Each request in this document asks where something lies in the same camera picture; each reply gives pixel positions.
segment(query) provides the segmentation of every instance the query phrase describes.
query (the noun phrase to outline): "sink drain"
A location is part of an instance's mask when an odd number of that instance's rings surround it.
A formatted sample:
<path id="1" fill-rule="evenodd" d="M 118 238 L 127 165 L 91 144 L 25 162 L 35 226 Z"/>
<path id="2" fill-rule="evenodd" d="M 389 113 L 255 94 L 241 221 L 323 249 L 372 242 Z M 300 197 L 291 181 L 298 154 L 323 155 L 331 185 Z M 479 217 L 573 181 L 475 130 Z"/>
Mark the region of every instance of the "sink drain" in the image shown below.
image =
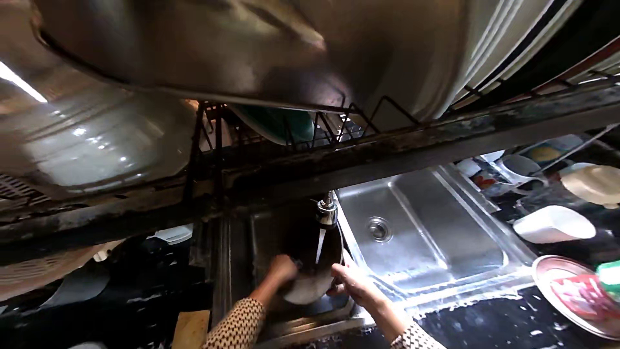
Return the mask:
<path id="1" fill-rule="evenodd" d="M 377 242 L 388 242 L 392 239 L 392 232 L 388 227 L 388 223 L 381 217 L 370 217 L 367 227 L 370 235 Z"/>

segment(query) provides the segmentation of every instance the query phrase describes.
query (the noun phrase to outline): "metal shelf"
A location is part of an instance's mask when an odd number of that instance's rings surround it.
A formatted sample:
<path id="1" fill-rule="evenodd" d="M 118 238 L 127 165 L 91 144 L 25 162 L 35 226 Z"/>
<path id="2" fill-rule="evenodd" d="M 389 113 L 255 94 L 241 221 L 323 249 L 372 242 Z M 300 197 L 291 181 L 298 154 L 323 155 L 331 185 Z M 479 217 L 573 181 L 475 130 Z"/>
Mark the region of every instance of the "metal shelf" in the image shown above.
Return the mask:
<path id="1" fill-rule="evenodd" d="M 387 97 L 383 102 L 392 103 Z M 367 118 L 368 130 L 350 128 L 345 114 L 340 133 L 317 128 L 314 144 L 310 141 L 305 145 L 275 145 L 260 137 L 252 138 L 248 130 L 235 128 L 235 144 L 222 147 L 225 106 L 212 102 L 200 105 L 185 176 L 160 180 L 158 189 L 152 183 L 132 188 L 132 195 L 126 195 L 126 199 L 118 197 L 127 189 L 107 193 L 98 197 L 99 201 L 110 199 L 104 204 L 45 217 L 29 215 L 36 212 L 37 206 L 22 209 L 21 220 L 0 226 L 0 264 L 605 127 L 620 122 L 620 79 L 580 84 L 469 114 L 450 113 L 436 122 L 412 122 L 409 127 L 390 132 L 373 130 L 377 107 Z M 216 142 L 204 153 L 197 147 L 206 131 L 202 127 L 203 113 L 216 124 Z M 49 201 L 44 204 L 48 210 L 54 208 Z M 66 202 L 55 204 L 62 206 Z M 13 213 L 3 212 L 0 217 Z"/>

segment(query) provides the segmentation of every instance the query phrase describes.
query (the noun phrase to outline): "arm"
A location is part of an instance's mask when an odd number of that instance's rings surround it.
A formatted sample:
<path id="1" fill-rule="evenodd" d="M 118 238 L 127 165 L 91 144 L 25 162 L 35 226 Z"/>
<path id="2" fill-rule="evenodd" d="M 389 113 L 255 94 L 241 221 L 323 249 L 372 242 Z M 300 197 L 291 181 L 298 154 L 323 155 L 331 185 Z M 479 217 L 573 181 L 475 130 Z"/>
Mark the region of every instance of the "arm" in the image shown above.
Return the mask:
<path id="1" fill-rule="evenodd" d="M 280 286 L 297 276 L 287 255 L 276 256 L 267 276 L 248 298 L 236 302 L 226 318 L 206 335 L 203 349 L 249 349 L 256 342 L 267 307 Z"/>
<path id="2" fill-rule="evenodd" d="M 373 317 L 392 349 L 445 349 L 402 309 L 394 304 L 357 268 L 348 253 L 345 265 L 332 265 L 332 275 L 342 284 L 328 294 L 346 292 Z"/>

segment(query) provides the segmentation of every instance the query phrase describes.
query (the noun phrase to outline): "sink basin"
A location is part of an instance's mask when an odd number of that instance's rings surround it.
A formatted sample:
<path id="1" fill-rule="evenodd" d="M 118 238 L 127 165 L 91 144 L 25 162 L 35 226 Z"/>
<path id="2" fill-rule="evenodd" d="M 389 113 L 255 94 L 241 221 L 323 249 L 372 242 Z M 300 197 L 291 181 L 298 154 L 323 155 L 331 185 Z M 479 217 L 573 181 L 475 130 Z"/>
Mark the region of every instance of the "sink basin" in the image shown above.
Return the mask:
<path id="1" fill-rule="evenodd" d="M 283 252 L 283 241 L 298 232 L 302 222 L 314 219 L 315 214 L 316 201 L 305 199 L 221 220 L 218 242 L 221 268 L 215 282 L 214 323 L 236 301 L 250 294 L 267 274 L 272 258 Z M 277 348 L 359 327 L 364 320 L 354 319 L 357 312 L 358 308 L 347 295 L 323 296 L 311 304 L 297 306 L 277 294 L 254 348 Z"/>
<path id="2" fill-rule="evenodd" d="M 450 166 L 342 188 L 337 199 L 353 259 L 397 301 L 446 302 L 529 273 L 534 256 Z"/>
<path id="3" fill-rule="evenodd" d="M 494 207 L 451 166 L 342 188 L 339 229 L 351 256 L 393 301 L 428 312 L 533 284 L 535 256 L 490 214 Z M 247 297 L 282 241 L 314 216 L 309 199 L 215 220 L 213 323 Z M 277 296 L 255 348 L 310 342 L 374 325 L 347 296 L 294 306 Z"/>

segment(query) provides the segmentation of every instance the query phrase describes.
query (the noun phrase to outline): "patterned shirt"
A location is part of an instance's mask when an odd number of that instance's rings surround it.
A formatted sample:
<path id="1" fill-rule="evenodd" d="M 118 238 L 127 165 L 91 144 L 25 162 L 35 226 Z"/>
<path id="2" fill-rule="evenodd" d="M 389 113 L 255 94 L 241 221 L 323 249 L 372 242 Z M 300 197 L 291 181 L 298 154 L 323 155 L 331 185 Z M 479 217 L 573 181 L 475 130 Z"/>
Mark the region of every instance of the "patterned shirt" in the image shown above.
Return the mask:
<path id="1" fill-rule="evenodd" d="M 206 336 L 203 349 L 249 349 L 265 321 L 263 305 L 252 298 L 236 302 L 228 316 Z M 445 349 L 416 323 L 398 336 L 391 349 Z"/>

